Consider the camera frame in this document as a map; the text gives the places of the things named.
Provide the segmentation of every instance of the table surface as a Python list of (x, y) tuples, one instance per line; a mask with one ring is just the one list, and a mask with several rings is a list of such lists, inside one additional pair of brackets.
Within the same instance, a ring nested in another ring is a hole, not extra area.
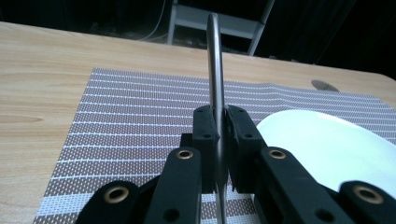
[[(94, 67), (208, 77), (201, 49), (0, 22), (0, 223), (31, 223)], [(224, 79), (372, 94), (396, 108), (379, 74), (223, 54)]]

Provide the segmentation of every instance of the striped placemat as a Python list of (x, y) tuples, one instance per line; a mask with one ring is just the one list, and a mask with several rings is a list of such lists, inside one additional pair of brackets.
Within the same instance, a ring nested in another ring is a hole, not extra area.
[[(396, 144), (396, 111), (369, 95), (224, 82), (225, 101), (258, 124), (282, 110), (346, 119)], [(161, 173), (192, 111), (209, 104), (208, 79), (95, 68), (82, 96), (35, 223), (74, 223), (92, 194), (113, 180), (140, 186)], [(229, 223), (260, 223), (249, 195), (228, 187)], [(216, 223), (214, 195), (202, 196), (202, 223)]]

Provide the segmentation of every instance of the chair leg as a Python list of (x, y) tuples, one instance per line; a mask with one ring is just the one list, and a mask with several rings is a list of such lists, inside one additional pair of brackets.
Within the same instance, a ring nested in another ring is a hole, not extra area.
[(177, 4), (174, 3), (172, 5), (171, 20), (169, 21), (168, 40), (167, 40), (168, 45), (172, 45), (172, 42), (173, 42), (173, 36), (174, 36), (174, 32), (175, 32), (176, 14), (177, 14)]

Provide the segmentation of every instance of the chair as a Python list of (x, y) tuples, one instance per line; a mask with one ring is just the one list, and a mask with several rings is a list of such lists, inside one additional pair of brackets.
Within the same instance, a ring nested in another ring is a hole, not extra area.
[[(259, 44), (262, 31), (267, 23), (274, 2), (275, 0), (267, 1), (262, 18), (259, 21), (219, 14), (220, 32), (225, 35), (251, 39), (247, 54), (252, 56)], [(182, 6), (177, 0), (174, 0), (169, 22), (167, 44), (172, 45), (176, 25), (206, 30), (207, 17), (210, 13), (211, 11), (200, 8)]]

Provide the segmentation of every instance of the cable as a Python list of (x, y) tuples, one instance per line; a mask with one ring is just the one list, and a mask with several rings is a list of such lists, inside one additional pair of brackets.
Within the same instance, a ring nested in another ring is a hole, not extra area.
[(163, 19), (163, 10), (165, 9), (165, 3), (166, 3), (166, 0), (163, 0), (163, 9), (161, 10), (160, 18), (158, 19), (157, 25), (155, 26), (154, 30), (149, 35), (146, 35), (145, 37), (138, 39), (138, 40), (141, 40), (141, 41), (147, 40), (157, 31), (158, 26), (160, 25), (160, 22)]

